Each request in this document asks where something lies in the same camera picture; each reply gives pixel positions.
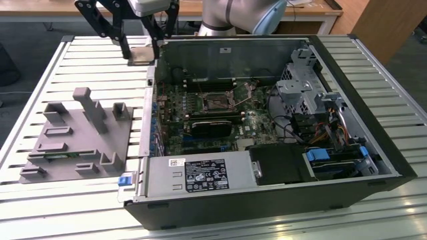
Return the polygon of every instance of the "black plastic cover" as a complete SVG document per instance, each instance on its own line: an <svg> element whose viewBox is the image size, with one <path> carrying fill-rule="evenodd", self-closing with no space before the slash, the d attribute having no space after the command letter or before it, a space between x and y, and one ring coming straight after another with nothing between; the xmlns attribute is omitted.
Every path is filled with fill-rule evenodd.
<svg viewBox="0 0 427 240"><path fill-rule="evenodd" d="M259 186L314 182L303 158L304 147L296 143L259 144L246 148L260 168Z"/></svg>

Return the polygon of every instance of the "blue latch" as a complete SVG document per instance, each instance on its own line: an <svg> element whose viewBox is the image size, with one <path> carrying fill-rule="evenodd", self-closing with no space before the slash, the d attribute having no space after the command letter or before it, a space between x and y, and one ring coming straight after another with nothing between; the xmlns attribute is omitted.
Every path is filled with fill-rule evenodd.
<svg viewBox="0 0 427 240"><path fill-rule="evenodd" d="M119 185L119 187L131 186L132 185L132 176L120 176L118 185Z"/></svg>
<svg viewBox="0 0 427 240"><path fill-rule="evenodd" d="M363 157L367 157L370 155L367 148L364 146L362 146L359 149L363 154Z"/></svg>
<svg viewBox="0 0 427 240"><path fill-rule="evenodd" d="M316 149L311 149L307 153L307 158L308 161L315 161L315 160L328 160L330 158L330 154L328 151L324 148L316 148Z"/></svg>

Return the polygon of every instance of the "warning label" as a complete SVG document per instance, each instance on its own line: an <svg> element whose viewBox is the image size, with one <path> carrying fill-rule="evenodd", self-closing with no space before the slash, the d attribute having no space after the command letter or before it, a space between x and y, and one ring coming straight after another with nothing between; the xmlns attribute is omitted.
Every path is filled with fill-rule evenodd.
<svg viewBox="0 0 427 240"><path fill-rule="evenodd" d="M224 159L186 162L186 190L188 193L228 188Z"/></svg>

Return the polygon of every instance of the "motherboard chip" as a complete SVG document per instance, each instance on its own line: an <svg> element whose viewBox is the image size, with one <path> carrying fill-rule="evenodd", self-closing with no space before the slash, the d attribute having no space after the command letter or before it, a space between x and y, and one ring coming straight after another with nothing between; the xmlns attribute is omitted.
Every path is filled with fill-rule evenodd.
<svg viewBox="0 0 427 240"><path fill-rule="evenodd" d="M208 110L228 109L228 97L226 93L211 93L206 95L204 106Z"/></svg>

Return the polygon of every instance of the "aluminum workbench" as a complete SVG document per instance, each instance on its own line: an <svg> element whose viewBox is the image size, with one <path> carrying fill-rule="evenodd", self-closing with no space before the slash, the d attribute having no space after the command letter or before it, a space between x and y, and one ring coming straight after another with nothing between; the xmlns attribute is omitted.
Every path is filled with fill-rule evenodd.
<svg viewBox="0 0 427 240"><path fill-rule="evenodd" d="M131 47L150 43L128 37ZM139 166L147 67L127 66L120 47L99 37L64 37L0 150L0 239L425 239L427 238L427 116L356 39L322 36L347 78L418 174L350 208L214 225L148 231L118 201L118 178L19 184L48 102L80 108L76 87L103 107L134 107L126 170ZM336 87L324 73L331 88Z"/></svg>

